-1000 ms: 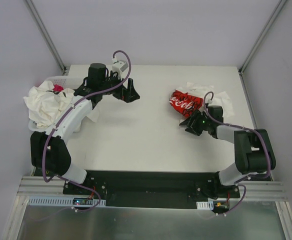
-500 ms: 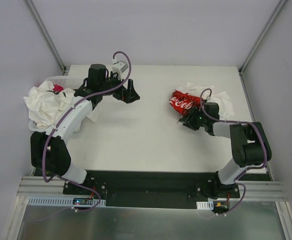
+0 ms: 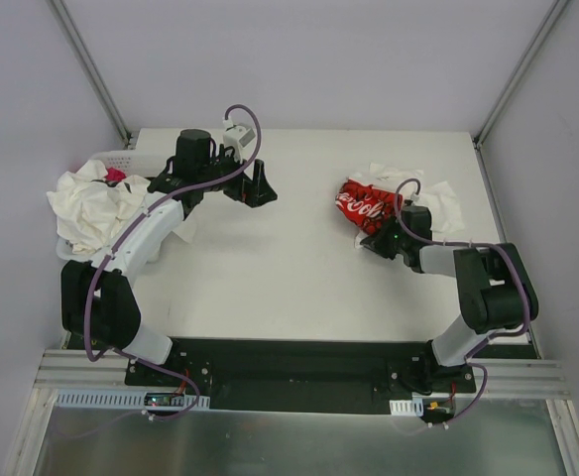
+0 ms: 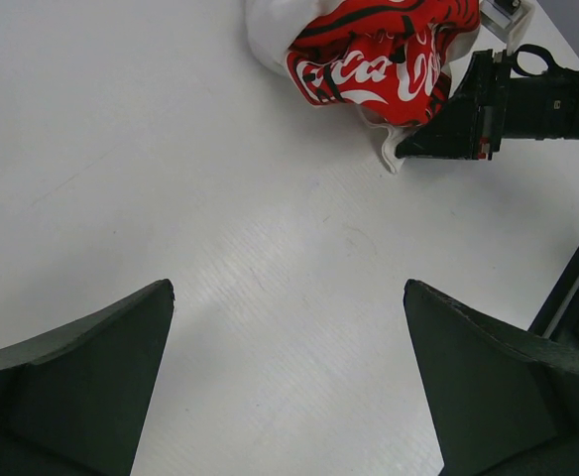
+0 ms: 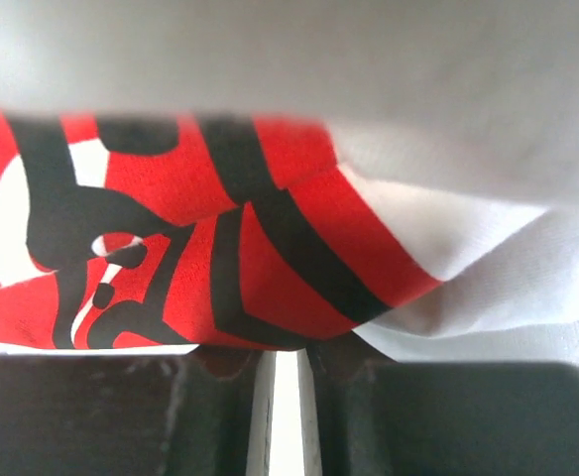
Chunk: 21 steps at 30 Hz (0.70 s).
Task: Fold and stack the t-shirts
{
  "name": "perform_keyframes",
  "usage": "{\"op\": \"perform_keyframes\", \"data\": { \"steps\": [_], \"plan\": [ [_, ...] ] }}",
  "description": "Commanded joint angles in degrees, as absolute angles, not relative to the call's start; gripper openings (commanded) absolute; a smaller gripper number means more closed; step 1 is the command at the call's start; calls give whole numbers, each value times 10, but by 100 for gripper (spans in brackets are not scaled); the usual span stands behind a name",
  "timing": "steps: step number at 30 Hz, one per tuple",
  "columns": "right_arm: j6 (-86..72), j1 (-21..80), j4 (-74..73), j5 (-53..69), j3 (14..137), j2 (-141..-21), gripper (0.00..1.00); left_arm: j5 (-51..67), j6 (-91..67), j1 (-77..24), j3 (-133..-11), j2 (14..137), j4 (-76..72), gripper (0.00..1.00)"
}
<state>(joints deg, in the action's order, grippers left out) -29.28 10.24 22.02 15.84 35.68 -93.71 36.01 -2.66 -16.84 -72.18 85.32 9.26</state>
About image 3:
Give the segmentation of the white red-print t-shirt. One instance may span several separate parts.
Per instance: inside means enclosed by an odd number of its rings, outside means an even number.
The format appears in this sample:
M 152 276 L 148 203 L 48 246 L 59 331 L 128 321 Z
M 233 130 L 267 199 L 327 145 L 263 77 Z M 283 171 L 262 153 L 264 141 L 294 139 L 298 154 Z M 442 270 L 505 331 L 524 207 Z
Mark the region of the white red-print t-shirt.
M 422 170 L 399 170 L 372 163 L 350 175 L 335 196 L 335 206 L 359 230 L 355 246 L 379 231 L 407 199 L 431 212 L 431 231 L 449 235 L 465 228 L 460 201 L 448 181 L 427 183 Z

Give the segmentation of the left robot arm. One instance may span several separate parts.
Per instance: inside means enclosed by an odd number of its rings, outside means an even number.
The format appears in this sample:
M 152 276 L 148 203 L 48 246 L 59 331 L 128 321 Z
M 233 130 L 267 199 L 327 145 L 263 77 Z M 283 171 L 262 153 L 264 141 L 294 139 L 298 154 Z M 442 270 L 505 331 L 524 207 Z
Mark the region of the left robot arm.
M 256 208 L 277 199 L 256 155 L 243 159 L 248 146 L 261 147 L 259 127 L 224 123 L 222 141 L 200 129 L 182 130 L 174 155 L 152 176 L 143 204 L 111 244 L 87 261 L 68 261 L 60 274 L 63 328 L 108 349 L 148 361 L 159 385 L 174 384 L 181 362 L 173 340 L 143 321 L 133 293 L 139 272 L 208 192 Z

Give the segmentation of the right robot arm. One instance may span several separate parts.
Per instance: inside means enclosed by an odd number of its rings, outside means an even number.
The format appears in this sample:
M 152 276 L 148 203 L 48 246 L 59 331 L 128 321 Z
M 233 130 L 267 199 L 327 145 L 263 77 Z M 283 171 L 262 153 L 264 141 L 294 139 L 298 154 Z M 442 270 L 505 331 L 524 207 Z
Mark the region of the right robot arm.
M 418 366 L 420 383 L 437 392 L 452 382 L 453 367 L 491 340 L 525 334 L 539 302 L 514 244 L 439 242 L 431 224 L 428 208 L 408 203 L 361 246 L 386 259 L 402 257 L 415 273 L 455 280 L 459 314 L 430 341 L 430 359 Z

